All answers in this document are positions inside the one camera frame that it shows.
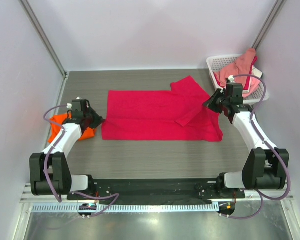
gray wooden tabletop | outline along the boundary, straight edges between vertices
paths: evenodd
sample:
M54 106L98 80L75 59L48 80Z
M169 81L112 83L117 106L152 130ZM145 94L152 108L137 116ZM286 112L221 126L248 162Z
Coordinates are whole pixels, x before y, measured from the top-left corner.
M170 90L170 83L192 76L210 95L214 88L206 69L125 70L71 72L62 104L86 98L96 112L107 116L109 90ZM72 174L99 179L211 178L241 171L248 149L239 132L219 117L222 142L110 141L96 137L77 142L67 162Z

plastic basket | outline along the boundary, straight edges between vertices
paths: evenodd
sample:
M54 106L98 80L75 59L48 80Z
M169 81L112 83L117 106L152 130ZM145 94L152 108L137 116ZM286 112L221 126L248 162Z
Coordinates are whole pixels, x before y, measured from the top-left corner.
M239 56L241 56L241 54L208 57L208 59L206 60L206 63L209 68L209 74L212 79L213 86L216 90L222 89L222 87L220 87L218 85L217 80L214 75L214 72L218 72L221 69L223 69L225 66L227 66L228 64L233 63ZM260 102L260 99L261 99L263 93L264 93L264 86L261 83L261 84L259 84L259 87L255 92L253 92L252 94L250 94L243 100L243 104L253 105L253 104ZM269 98L269 95L266 92L263 101L268 100L268 98Z

white wall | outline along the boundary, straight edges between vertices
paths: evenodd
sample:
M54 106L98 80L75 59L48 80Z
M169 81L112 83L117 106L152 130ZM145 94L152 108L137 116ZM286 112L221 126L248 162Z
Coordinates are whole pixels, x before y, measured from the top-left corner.
M68 71L206 67L253 44L275 0L29 0Z
M11 237L29 157L42 150L62 76L17 0L0 1L0 240Z
M258 120L290 153L292 193L300 207L300 0L286 2L257 55L270 94Z

red cloth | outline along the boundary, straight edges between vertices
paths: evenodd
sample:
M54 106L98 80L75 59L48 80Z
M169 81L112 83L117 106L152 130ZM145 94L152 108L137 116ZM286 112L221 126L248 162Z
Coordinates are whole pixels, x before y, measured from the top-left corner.
M188 76L171 91L109 91L104 140L219 142L219 114L203 106L210 96Z

pink towel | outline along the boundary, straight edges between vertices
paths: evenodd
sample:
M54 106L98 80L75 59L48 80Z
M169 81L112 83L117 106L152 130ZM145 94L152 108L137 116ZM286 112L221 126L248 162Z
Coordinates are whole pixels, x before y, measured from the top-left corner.
M219 142L219 114L203 106L209 95L188 76L171 91L109 91L104 140Z
M227 85L226 78L231 75L239 74L251 74L252 67L256 63L258 58L256 57L256 50L254 48L249 48L245 54L238 57L233 63L225 66L219 72L214 73L214 77L218 82L220 87L225 87ZM244 90L249 89L250 77L240 76L235 78L236 83L243 85Z

